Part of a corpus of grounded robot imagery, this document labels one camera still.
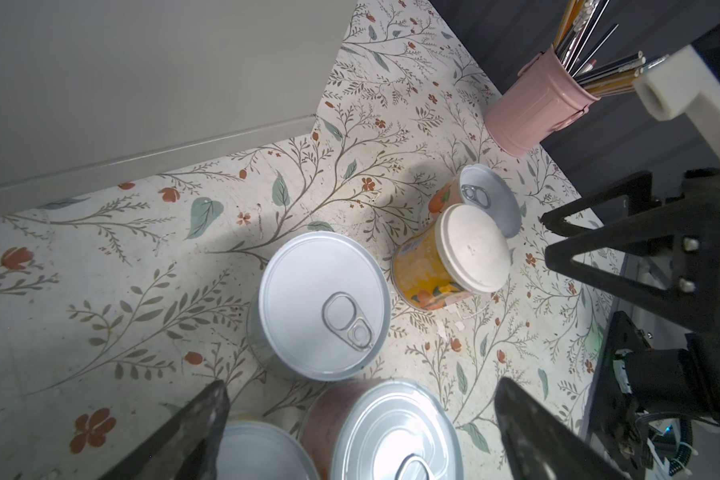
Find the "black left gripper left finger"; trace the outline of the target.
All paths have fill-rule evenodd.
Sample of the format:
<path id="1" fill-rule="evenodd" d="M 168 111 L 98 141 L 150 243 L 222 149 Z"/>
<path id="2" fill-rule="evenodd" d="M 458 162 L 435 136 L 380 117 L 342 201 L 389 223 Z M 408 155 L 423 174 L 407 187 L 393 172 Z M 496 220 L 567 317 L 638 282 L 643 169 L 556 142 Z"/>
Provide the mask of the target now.
<path id="1" fill-rule="evenodd" d="M 208 384 L 104 479 L 215 479 L 230 411 L 226 385 Z"/>

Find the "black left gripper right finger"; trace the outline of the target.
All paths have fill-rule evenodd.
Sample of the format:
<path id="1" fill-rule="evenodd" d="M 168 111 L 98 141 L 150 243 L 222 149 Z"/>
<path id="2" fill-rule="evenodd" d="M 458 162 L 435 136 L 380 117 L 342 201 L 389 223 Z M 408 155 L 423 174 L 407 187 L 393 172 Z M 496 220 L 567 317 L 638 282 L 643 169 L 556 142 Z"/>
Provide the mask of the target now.
<path id="1" fill-rule="evenodd" d="M 628 476 L 558 421 L 510 377 L 496 386 L 494 407 L 515 479 L 626 479 Z"/>

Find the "orange can plastic lid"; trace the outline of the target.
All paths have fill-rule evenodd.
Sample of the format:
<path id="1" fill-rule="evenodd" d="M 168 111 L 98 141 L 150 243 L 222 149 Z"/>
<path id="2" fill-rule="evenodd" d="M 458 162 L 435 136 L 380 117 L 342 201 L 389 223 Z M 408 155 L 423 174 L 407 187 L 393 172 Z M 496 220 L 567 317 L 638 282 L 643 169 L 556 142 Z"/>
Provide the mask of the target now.
<path id="1" fill-rule="evenodd" d="M 482 209 L 455 204 L 392 260 L 392 282 L 414 308 L 434 311 L 503 288 L 511 270 L 507 240 Z"/>

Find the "teal can pull tab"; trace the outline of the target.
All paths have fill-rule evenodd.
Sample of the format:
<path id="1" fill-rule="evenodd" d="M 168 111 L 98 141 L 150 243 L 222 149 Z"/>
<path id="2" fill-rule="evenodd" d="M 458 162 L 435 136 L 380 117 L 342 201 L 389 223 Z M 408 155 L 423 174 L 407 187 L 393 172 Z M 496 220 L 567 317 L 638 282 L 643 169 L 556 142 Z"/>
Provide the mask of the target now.
<path id="1" fill-rule="evenodd" d="M 286 242 L 266 266 L 248 318 L 247 341 L 268 373 L 337 382 L 380 353 L 391 298 L 373 256 L 334 232 Z"/>

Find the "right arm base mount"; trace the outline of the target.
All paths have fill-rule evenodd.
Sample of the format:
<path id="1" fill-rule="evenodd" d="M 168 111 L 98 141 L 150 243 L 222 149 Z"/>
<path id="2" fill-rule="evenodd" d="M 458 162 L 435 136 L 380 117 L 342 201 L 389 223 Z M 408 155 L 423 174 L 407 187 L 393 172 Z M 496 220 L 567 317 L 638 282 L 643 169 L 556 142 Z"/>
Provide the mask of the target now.
<path id="1" fill-rule="evenodd" d="M 653 347 L 624 311 L 611 317 L 587 422 L 605 460 L 628 479 L 688 476 L 702 369 L 692 348 Z"/>

